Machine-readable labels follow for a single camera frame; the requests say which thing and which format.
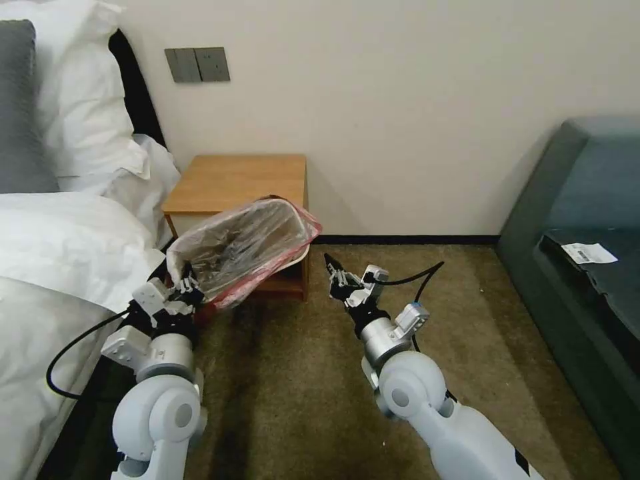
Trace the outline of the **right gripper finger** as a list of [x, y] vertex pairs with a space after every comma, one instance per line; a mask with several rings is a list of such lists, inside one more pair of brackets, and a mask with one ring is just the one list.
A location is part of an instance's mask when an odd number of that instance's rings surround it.
[[338, 301], [346, 301], [358, 290], [358, 277], [346, 271], [342, 264], [328, 253], [323, 254], [329, 273], [329, 296]]
[[344, 300], [345, 307], [354, 309], [361, 306], [376, 306], [376, 283], [364, 283], [354, 289]]

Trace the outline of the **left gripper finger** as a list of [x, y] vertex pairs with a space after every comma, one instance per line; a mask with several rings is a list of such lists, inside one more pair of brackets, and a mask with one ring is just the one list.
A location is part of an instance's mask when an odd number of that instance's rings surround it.
[[195, 306], [188, 295], [169, 295], [163, 298], [161, 315], [166, 317], [191, 316]]
[[175, 282], [176, 299], [184, 303], [203, 303], [205, 295], [200, 290], [197, 276], [191, 265], [182, 269], [181, 279]]

